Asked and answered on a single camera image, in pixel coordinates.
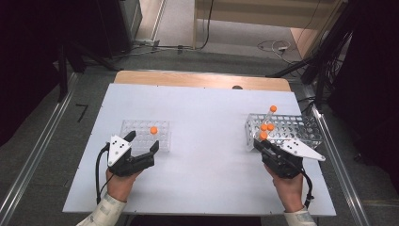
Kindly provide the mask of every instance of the test tube rack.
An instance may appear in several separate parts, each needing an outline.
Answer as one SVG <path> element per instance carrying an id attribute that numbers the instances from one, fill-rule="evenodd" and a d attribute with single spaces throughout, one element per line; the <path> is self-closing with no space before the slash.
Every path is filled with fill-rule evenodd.
<path id="1" fill-rule="evenodd" d="M 156 126 L 158 133 L 152 135 L 151 127 Z M 124 120 L 120 129 L 120 137 L 125 137 L 131 131 L 136 131 L 132 141 L 132 152 L 147 153 L 155 140 L 159 140 L 159 153 L 170 151 L 170 127 L 168 121 L 134 121 Z"/>
<path id="2" fill-rule="evenodd" d="M 253 139 L 260 129 L 266 114 L 249 114 L 246 121 L 247 150 L 253 150 Z M 274 124 L 275 128 L 267 139 L 281 145 L 284 140 L 298 138 L 311 148 L 316 148 L 323 142 L 323 136 L 316 119 L 312 116 L 273 115 L 266 123 Z"/>

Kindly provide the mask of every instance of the hand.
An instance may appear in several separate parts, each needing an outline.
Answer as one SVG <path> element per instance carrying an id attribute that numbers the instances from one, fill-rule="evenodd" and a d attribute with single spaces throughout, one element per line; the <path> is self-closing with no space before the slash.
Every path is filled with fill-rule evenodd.
<path id="1" fill-rule="evenodd" d="M 120 201 L 120 202 L 127 202 L 127 198 L 130 195 L 130 192 L 133 187 L 133 182 L 136 180 L 136 177 L 141 173 L 136 172 L 131 176 L 128 177 L 119 177 L 117 175 L 114 175 L 111 180 L 112 172 L 109 171 L 109 169 L 106 170 L 106 180 L 109 180 L 106 188 L 108 195 L 110 195 L 112 198 Z"/>
<path id="2" fill-rule="evenodd" d="M 293 213 L 303 209 L 302 204 L 302 185 L 303 175 L 298 174 L 293 179 L 283 179 L 264 164 L 266 170 L 273 177 L 273 184 L 276 187 L 279 199 L 285 208 L 286 213 Z"/>

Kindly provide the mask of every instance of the white sleeve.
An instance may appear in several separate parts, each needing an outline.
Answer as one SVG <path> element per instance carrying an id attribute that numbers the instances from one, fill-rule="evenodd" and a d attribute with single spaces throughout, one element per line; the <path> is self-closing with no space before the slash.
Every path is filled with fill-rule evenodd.
<path id="1" fill-rule="evenodd" d="M 294 213 L 284 213 L 284 216 L 290 226 L 316 226 L 306 207 Z"/>
<path id="2" fill-rule="evenodd" d="M 117 201 L 105 193 L 94 212 L 77 226 L 114 226 L 125 205 L 126 202 Z"/>

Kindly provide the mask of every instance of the metal rail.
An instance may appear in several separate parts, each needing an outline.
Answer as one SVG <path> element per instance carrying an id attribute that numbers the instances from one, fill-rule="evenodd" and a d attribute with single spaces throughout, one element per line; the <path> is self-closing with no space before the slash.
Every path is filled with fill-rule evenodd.
<path id="1" fill-rule="evenodd" d="M 307 97 L 314 96 L 313 89 L 311 86 L 305 86 L 304 92 Z M 328 156 L 331 159 L 332 166 L 334 167 L 335 173 L 337 174 L 338 181 L 343 189 L 343 194 L 348 203 L 349 209 L 352 212 L 353 219 L 356 225 L 359 226 L 369 226 L 371 225 L 369 219 L 367 218 L 366 212 L 364 211 L 361 200 L 358 196 L 352 180 L 347 173 L 346 167 L 341 159 L 340 153 L 335 146 L 334 140 L 331 133 L 328 130 L 326 119 L 323 115 L 320 115 L 316 107 L 312 107 L 312 113 L 320 125 L 323 135 L 325 136 L 325 144 L 328 152 Z"/>
<path id="2" fill-rule="evenodd" d="M 0 226 L 8 225 L 9 221 L 11 220 L 11 217 L 18 203 L 21 200 L 24 192 L 26 191 L 29 181 L 36 170 L 36 167 L 38 166 L 44 152 L 46 151 L 47 145 L 49 144 L 54 131 L 56 130 L 56 127 L 58 126 L 58 123 L 61 120 L 65 109 L 68 106 L 68 103 L 70 102 L 78 80 L 78 74 L 73 73 L 68 85 L 70 91 L 67 93 L 67 96 L 64 98 L 64 100 L 56 105 L 53 114 L 47 121 L 46 126 L 41 132 L 41 135 L 36 142 L 31 154 L 26 159 L 26 162 L 24 163 L 24 166 L 21 169 L 17 179 L 8 190 L 8 194 L 4 198 L 0 209 Z"/>

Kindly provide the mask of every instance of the person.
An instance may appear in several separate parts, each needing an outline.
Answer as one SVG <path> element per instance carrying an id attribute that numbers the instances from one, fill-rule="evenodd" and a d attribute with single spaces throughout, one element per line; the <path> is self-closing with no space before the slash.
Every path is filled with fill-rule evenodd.
<path id="1" fill-rule="evenodd" d="M 276 173 L 264 165 L 265 169 L 273 178 L 279 199 L 285 208 L 284 216 L 289 226 L 315 226 L 313 218 L 307 208 L 302 204 L 303 176 L 298 174 L 293 179 L 279 178 Z M 137 172 L 129 177 L 118 177 L 114 175 L 107 184 L 107 192 L 97 205 L 93 213 L 78 223 L 78 226 L 108 226 L 115 225 L 126 205 L 127 199 L 133 188 Z M 112 173 L 107 170 L 107 180 Z"/>

